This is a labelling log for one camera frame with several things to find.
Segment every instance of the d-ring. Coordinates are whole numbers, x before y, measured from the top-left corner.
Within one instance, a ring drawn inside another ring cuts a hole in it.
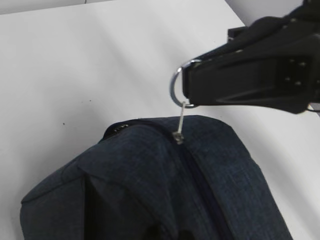
[[[193,59],[193,60],[190,60],[188,61],[187,63],[183,64],[182,66],[180,66],[177,71],[173,74],[172,78],[171,78],[171,82],[170,82],[170,96],[173,100],[173,102],[175,104],[177,104],[180,108],[183,106],[183,103],[180,102],[178,99],[177,99],[177,96],[176,96],[176,93],[175,93],[175,84],[176,84],[176,81],[177,81],[177,78],[179,76],[179,74],[182,72],[183,69],[185,68],[188,68],[191,64],[193,63],[200,63],[202,62],[201,60],[199,59]],[[194,109],[198,107],[198,105],[194,105],[194,104],[186,104],[185,105],[185,108],[186,109]]]

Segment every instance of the white table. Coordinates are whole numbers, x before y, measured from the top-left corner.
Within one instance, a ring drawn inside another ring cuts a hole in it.
[[[0,16],[0,239],[23,239],[22,197],[109,125],[179,115],[169,97],[176,67],[242,25],[223,0],[119,0]],[[230,124],[294,239],[320,236],[319,116],[249,106],[186,114]]]

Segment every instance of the metal zipper tab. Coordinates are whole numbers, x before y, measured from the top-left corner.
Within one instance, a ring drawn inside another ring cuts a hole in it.
[[[182,103],[182,108],[181,108],[181,114],[180,114],[180,120],[179,120],[179,126],[178,126],[178,131],[173,132],[173,137],[178,143],[178,145],[181,145],[184,143],[184,136],[182,135],[182,126],[184,123],[184,110],[186,108],[186,102],[184,101]]]
[[[114,131],[114,132],[119,132],[119,131],[121,131],[122,129],[125,129],[125,128],[127,128],[127,127],[129,127],[128,124],[123,124],[123,125],[115,128],[113,131]]]

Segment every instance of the zipper track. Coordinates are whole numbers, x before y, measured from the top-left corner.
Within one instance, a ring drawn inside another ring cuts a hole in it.
[[[113,136],[114,134],[117,134],[122,129],[131,127],[131,126],[136,126],[136,125],[150,126],[156,129],[161,134],[163,134],[172,143],[176,152],[179,154],[182,164],[191,173],[196,189],[198,190],[199,195],[201,196],[201,199],[204,203],[204,206],[209,213],[209,217],[213,224],[213,228],[217,230],[217,233],[220,239],[235,240],[231,230],[229,229],[229,226],[227,224],[227,220],[223,214],[223,211],[208,181],[206,180],[204,174],[202,173],[199,165],[197,164],[197,162],[195,161],[194,157],[192,156],[190,151],[187,149],[187,147],[184,144],[178,144],[177,141],[174,139],[172,133],[167,128],[165,128],[161,124],[148,121],[148,120],[138,119],[138,120],[125,121],[125,122],[116,123],[110,126],[107,129],[102,141]]]

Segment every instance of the navy fabric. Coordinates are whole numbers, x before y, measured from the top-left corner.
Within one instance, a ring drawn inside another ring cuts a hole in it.
[[[170,132],[179,122],[145,120]],[[186,116],[183,135],[235,240],[292,239],[230,126]],[[146,125],[124,128],[51,174],[22,200],[20,219],[25,240],[222,240],[179,152]]]

